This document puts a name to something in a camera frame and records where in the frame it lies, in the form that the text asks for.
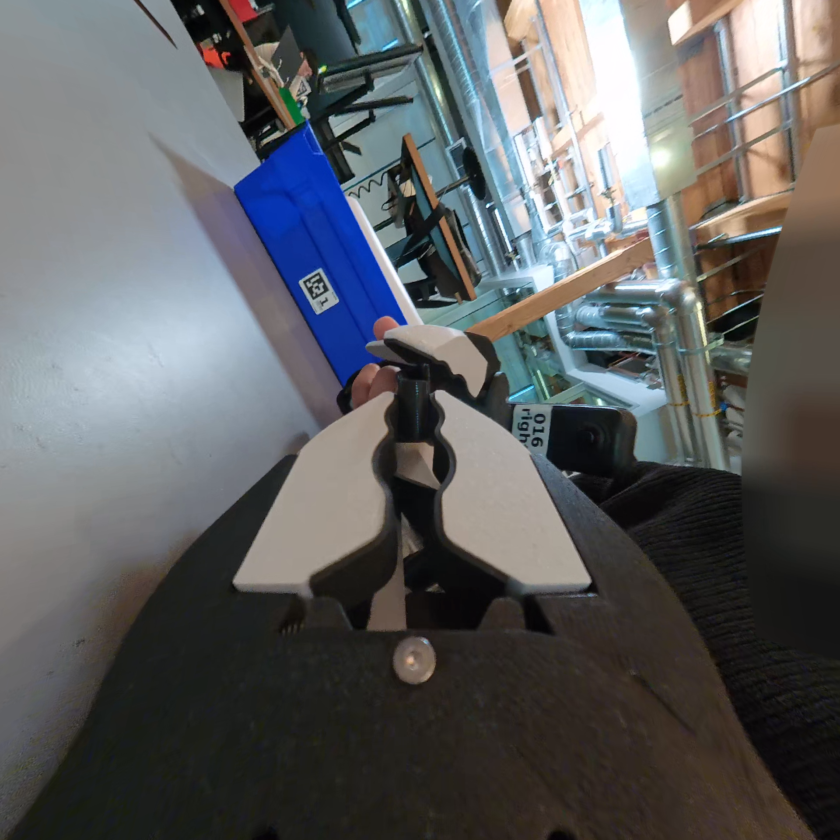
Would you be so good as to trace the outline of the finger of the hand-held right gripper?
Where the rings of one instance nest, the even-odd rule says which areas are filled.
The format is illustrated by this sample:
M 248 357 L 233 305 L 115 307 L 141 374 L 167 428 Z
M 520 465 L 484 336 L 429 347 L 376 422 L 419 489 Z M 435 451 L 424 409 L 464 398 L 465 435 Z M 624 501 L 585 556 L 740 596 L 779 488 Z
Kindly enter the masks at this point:
M 383 340 L 430 345 L 433 391 L 442 390 L 490 418 L 510 418 L 508 378 L 488 339 L 437 324 L 403 325 Z
M 431 382 L 434 361 L 431 346 L 424 342 L 411 343 L 408 340 L 379 340 L 369 342 L 365 350 L 371 356 L 399 371 L 399 376 L 408 381 Z

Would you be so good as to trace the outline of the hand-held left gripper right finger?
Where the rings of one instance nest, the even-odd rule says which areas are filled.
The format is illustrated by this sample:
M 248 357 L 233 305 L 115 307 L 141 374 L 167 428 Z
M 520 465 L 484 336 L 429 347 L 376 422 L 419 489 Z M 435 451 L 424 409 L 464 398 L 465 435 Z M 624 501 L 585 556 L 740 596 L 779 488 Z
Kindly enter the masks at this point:
M 592 578 L 525 447 L 446 392 L 431 401 L 449 463 L 436 495 L 442 544 L 512 596 L 588 590 Z

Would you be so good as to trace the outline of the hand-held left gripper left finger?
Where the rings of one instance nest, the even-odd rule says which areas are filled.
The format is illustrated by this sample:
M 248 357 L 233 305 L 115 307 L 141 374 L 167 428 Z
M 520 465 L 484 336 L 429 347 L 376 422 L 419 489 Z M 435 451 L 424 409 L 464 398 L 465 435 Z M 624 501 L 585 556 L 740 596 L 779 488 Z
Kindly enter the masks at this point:
M 402 524 L 395 394 L 381 394 L 300 451 L 233 579 L 239 592 L 370 601 L 393 577 Z

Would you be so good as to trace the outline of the black threaded plastic bolt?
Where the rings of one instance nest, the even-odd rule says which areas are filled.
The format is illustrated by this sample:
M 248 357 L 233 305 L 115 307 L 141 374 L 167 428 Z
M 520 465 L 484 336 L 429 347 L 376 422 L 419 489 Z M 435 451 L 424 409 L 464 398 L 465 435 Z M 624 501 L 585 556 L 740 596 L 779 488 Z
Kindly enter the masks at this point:
M 396 375 L 396 427 L 398 444 L 428 444 L 435 430 L 432 405 L 432 368 L 429 363 L 404 365 Z

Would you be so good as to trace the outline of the person's right forearm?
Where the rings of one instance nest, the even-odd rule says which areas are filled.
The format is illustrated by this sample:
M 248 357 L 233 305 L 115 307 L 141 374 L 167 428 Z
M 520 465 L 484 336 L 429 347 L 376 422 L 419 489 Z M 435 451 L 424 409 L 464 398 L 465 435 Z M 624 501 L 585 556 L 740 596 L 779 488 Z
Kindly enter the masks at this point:
M 839 664 L 757 633 L 740 477 L 637 462 L 617 478 L 571 480 L 676 593 L 780 790 L 816 838 L 838 839 Z

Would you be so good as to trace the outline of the person's right hand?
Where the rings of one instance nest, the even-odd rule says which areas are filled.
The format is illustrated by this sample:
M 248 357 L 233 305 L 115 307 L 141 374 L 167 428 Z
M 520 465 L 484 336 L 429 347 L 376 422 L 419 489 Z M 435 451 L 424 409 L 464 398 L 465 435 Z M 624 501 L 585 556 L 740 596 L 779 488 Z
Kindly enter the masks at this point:
M 398 322 L 391 317 L 378 318 L 374 323 L 373 332 L 376 341 L 382 341 L 387 332 L 396 329 Z M 394 393 L 397 390 L 398 368 L 377 364 L 365 365 L 353 380 L 350 391 L 352 409 L 358 409 L 383 393 Z

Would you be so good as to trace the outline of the white flat panel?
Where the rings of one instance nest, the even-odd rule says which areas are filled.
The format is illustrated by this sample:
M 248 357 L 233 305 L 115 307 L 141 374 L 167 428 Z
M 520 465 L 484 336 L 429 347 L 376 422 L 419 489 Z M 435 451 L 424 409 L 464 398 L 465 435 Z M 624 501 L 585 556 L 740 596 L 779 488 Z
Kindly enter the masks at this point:
M 361 204 L 356 198 L 350 195 L 346 195 L 345 198 L 348 201 L 353 216 L 360 226 L 360 230 L 368 246 L 371 248 L 371 252 L 374 255 L 377 265 L 380 267 L 387 285 L 393 294 L 396 305 L 402 313 L 404 323 L 411 326 L 423 325 L 423 319 L 417 311 L 413 300 L 409 297 L 405 286 L 400 280 L 393 263 L 387 256 L 385 248 L 382 246 L 382 242 L 378 238 L 377 233 L 374 231 L 373 225 L 365 215 Z

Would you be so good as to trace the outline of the thick silver pipe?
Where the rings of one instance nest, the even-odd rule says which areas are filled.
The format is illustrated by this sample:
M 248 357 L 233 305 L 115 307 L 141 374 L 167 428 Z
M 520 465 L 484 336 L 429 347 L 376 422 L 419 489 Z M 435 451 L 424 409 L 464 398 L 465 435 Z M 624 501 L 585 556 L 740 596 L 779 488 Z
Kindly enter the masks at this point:
M 671 310 L 675 321 L 679 366 L 696 443 L 695 461 L 699 466 L 728 470 L 730 462 L 721 431 L 704 301 L 681 194 L 675 193 L 649 205 L 646 211 L 650 244 L 661 279 L 658 296 Z

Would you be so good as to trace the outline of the wood edged table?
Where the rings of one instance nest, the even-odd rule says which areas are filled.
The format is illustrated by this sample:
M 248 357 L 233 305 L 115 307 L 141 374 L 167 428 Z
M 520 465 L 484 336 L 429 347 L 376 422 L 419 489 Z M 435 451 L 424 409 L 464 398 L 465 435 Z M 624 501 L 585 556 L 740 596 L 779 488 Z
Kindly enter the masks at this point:
M 456 216 L 438 198 L 427 174 L 426 166 L 417 144 L 410 133 L 402 137 L 402 172 L 414 186 L 414 206 L 418 216 L 417 225 L 412 225 L 407 247 L 420 246 L 427 240 L 441 258 L 453 279 L 445 282 L 445 289 L 439 293 L 445 298 L 457 301 L 474 301 L 477 298 L 473 274 L 467 266 L 469 254 L 462 238 L 456 236 Z

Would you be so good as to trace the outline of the blue plastic bin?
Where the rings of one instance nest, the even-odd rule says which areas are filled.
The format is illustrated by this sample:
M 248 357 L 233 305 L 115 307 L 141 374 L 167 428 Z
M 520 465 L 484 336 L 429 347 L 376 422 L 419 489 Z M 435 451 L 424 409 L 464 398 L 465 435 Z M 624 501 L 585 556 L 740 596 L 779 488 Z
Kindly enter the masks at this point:
M 327 155 L 304 122 L 234 188 L 339 383 L 374 361 L 381 317 L 407 320 Z

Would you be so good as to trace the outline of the black round disc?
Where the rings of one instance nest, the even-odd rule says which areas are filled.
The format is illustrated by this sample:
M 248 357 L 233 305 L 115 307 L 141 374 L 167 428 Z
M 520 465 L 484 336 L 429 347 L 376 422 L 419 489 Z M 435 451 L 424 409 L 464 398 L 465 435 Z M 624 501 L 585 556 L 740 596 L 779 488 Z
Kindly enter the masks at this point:
M 466 146 L 463 149 L 461 160 L 469 189 L 476 199 L 486 201 L 488 195 L 487 179 L 481 168 L 480 159 L 476 151 Z

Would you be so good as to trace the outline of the wooden workbench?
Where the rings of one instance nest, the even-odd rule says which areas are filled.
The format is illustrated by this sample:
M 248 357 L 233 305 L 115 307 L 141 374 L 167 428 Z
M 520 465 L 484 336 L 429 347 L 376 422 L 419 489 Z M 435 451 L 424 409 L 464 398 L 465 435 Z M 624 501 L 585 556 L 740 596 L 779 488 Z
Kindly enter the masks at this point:
M 280 89 L 278 85 L 264 73 L 264 68 L 260 63 L 260 59 L 256 54 L 255 48 L 248 36 L 245 26 L 237 16 L 229 1 L 219 1 L 218 3 L 224 10 L 237 34 L 237 37 L 243 45 L 244 52 L 250 64 L 251 76 L 254 82 L 257 84 L 259 89 L 262 90 L 273 112 L 276 114 L 285 130 L 293 130 L 296 128 L 296 123 L 279 93 Z

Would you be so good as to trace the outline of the black metal table frame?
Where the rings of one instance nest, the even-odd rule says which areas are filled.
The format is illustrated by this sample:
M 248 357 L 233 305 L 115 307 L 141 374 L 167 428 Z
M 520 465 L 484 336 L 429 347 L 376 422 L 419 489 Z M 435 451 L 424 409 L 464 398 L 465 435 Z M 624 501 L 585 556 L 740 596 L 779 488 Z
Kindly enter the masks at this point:
M 423 52 L 422 45 L 398 45 L 318 69 L 315 76 L 318 108 L 310 124 L 340 184 L 354 177 L 345 153 L 361 154 L 361 149 L 351 142 L 354 135 L 372 126 L 379 111 L 413 103 L 414 98 L 405 95 L 371 98 L 375 82 L 413 67 Z M 336 133 L 331 128 L 332 118 L 360 113 L 364 118 L 349 129 Z

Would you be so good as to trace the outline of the ribbed silver ventilation duct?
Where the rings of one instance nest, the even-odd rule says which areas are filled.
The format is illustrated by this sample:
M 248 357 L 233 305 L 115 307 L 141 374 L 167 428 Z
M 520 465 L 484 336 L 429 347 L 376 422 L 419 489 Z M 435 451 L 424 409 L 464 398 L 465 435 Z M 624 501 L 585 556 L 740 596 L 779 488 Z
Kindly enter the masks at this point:
M 521 233 L 521 195 L 516 151 L 490 77 L 483 24 L 475 28 L 460 13 L 469 2 L 423 1 L 421 7 L 434 39 L 447 94 L 455 106 L 465 141 L 474 149 L 487 181 L 481 214 L 492 229 L 497 251 L 515 249 Z

